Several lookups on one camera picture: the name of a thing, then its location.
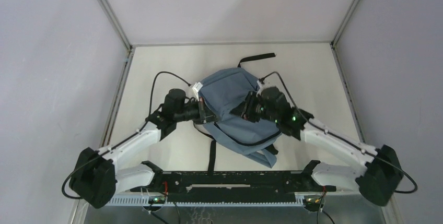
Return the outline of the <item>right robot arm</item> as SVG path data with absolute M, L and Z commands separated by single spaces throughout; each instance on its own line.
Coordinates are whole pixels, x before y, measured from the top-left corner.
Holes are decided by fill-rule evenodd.
M 404 175 L 395 150 L 383 145 L 376 148 L 335 133 L 312 114 L 291 106 L 276 87 L 251 91 L 230 114 L 249 122 L 274 122 L 285 135 L 326 150 L 345 163 L 310 163 L 312 169 L 302 176 L 302 185 L 310 191 L 336 186 L 359 191 L 369 202 L 386 206 Z

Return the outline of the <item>blue student backpack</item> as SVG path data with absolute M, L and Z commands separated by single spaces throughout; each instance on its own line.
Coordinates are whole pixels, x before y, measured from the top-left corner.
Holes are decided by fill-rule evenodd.
M 215 114 L 214 122 L 203 124 L 204 135 L 211 138 L 208 172 L 214 172 L 216 145 L 243 155 L 265 167 L 272 168 L 277 161 L 278 150 L 274 142 L 281 135 L 270 121 L 257 119 L 250 122 L 244 109 L 248 94 L 259 91 L 259 79 L 242 68 L 242 63 L 275 57 L 265 53 L 241 59 L 237 67 L 219 70 L 192 84 L 197 99 L 203 99 Z

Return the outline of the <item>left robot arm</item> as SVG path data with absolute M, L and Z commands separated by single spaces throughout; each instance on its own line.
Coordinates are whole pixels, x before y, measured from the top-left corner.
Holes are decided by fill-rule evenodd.
M 165 139 L 179 122 L 192 121 L 202 125 L 217 120 L 217 115 L 202 97 L 187 99 L 184 90 L 171 89 L 164 102 L 132 135 L 97 150 L 84 149 L 78 156 L 74 171 L 62 184 L 62 194 L 70 198 L 66 192 L 69 187 L 77 194 L 75 199 L 83 199 L 94 208 L 101 208 L 115 194 L 136 187 L 145 186 L 157 191 L 164 182 L 162 169 L 149 161 L 131 168 L 125 165 L 142 150 Z

